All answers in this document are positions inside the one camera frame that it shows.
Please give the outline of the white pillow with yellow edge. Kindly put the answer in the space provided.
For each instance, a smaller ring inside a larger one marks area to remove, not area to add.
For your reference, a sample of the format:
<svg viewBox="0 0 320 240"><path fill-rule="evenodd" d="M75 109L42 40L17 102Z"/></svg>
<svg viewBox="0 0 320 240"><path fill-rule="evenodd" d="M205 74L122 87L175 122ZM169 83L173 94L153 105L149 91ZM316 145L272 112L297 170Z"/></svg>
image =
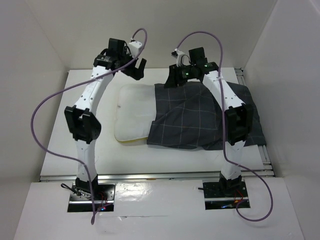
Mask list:
<svg viewBox="0 0 320 240"><path fill-rule="evenodd" d="M120 143L146 140L157 114L155 87L126 84L118 93L114 137Z"/></svg>

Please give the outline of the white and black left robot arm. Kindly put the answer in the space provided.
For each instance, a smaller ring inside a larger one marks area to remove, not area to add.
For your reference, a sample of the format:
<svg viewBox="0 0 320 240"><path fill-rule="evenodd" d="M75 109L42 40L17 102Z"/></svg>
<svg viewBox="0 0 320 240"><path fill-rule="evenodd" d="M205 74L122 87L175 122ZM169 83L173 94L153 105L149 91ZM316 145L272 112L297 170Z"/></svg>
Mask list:
<svg viewBox="0 0 320 240"><path fill-rule="evenodd" d="M143 46L136 40L127 43L110 38L108 47L94 59L91 73L93 81L86 85L73 106L64 109L68 130L75 141L77 158L80 160L75 186L88 200L94 199L99 193L95 166L95 145L102 130L96 117L99 102L117 69L135 80L144 77L146 59L142 59L139 66L136 65Z"/></svg>

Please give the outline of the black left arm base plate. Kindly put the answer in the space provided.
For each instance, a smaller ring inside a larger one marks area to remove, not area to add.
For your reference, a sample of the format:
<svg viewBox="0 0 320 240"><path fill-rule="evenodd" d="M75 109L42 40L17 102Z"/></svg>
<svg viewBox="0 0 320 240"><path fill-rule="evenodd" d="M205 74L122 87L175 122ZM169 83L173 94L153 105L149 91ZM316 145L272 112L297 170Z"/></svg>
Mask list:
<svg viewBox="0 0 320 240"><path fill-rule="evenodd" d="M69 190L68 213L92 212L92 200L89 192L76 188L75 184L68 186L65 183L60 185L63 189ZM115 204L115 184L101 184L94 192L95 210L99 212L113 212Z"/></svg>

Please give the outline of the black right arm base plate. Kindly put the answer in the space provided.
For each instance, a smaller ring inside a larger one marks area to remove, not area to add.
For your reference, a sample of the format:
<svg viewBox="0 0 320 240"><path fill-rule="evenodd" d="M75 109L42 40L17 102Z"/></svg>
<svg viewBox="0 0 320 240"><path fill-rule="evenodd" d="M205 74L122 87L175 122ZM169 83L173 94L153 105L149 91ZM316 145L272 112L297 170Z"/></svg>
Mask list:
<svg viewBox="0 0 320 240"><path fill-rule="evenodd" d="M235 189L223 191L219 182L203 182L197 188L203 193L206 210L227 210L235 209L240 203L239 209L249 209L251 207L247 186L244 181Z"/></svg>

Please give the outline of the dark grey checked pillowcase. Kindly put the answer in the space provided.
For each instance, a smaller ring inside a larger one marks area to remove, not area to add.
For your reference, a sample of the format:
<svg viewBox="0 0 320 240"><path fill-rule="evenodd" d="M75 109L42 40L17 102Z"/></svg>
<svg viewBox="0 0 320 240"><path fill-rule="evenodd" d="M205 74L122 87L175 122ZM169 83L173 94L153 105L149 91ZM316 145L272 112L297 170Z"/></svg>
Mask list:
<svg viewBox="0 0 320 240"><path fill-rule="evenodd" d="M190 81L177 88L154 86L156 116L147 144L173 149L222 150L222 111L210 91Z"/></svg>

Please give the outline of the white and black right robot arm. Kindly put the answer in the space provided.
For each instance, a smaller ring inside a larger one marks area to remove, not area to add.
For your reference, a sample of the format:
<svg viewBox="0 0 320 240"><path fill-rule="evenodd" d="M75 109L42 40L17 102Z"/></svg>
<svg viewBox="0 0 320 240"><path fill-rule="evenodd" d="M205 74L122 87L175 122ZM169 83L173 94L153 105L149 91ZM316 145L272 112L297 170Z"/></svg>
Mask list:
<svg viewBox="0 0 320 240"><path fill-rule="evenodd" d="M244 103L225 81L221 66L209 62L203 47L189 51L189 64L183 63L186 54L177 48L171 55L176 63L169 66L165 88L185 85L191 79L199 80L212 94L222 111L222 141L224 165L219 173L218 186L213 190L223 196L232 196L242 183L241 161L243 148L252 130L253 107Z"/></svg>

